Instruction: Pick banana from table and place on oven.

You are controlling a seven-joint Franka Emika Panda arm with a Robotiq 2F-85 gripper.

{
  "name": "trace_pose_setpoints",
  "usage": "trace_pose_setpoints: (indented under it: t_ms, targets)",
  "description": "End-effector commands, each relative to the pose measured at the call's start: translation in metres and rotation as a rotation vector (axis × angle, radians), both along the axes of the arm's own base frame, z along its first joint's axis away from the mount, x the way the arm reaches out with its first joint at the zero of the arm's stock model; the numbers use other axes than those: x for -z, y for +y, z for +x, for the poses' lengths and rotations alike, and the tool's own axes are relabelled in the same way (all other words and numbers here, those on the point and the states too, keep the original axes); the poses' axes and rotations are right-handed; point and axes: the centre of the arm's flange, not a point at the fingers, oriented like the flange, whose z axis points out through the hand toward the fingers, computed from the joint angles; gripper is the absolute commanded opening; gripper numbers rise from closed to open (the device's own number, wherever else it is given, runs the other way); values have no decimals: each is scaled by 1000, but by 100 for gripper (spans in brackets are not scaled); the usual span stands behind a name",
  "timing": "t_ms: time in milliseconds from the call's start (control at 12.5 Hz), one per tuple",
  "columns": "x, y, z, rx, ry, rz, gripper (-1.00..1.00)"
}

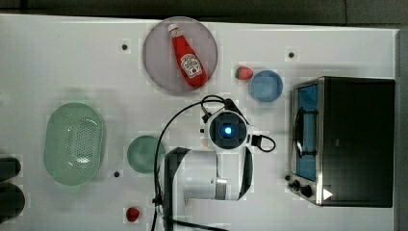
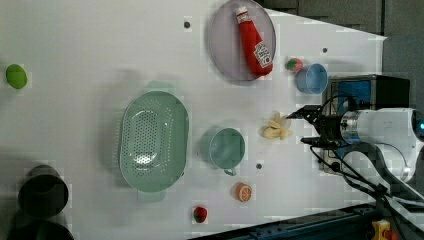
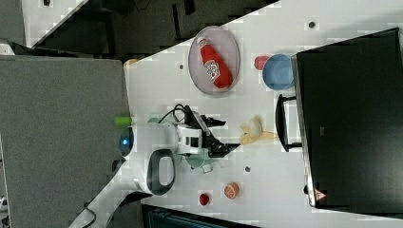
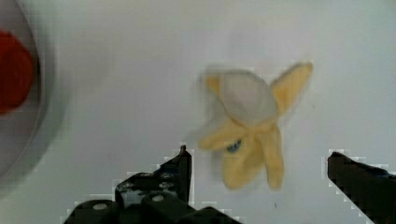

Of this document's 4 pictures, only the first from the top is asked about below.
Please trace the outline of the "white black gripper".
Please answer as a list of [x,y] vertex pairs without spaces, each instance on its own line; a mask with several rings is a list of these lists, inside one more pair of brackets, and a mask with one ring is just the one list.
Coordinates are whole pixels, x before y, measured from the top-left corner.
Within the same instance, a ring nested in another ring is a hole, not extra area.
[[232,99],[219,99],[222,107],[210,113],[204,104],[200,105],[204,113],[203,144],[215,152],[240,152],[245,146],[261,147],[262,135],[256,131],[238,109]]

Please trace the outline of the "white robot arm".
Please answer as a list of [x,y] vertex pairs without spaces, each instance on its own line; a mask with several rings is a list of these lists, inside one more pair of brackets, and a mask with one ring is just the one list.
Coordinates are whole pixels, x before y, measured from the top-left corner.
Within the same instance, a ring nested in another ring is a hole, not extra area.
[[188,199],[238,201],[252,185],[254,152],[263,135],[251,125],[233,100],[210,95],[198,103],[218,102],[221,109],[205,112],[201,129],[204,150],[175,147],[155,164],[156,214],[165,231],[194,229],[226,231],[223,228],[187,221]]

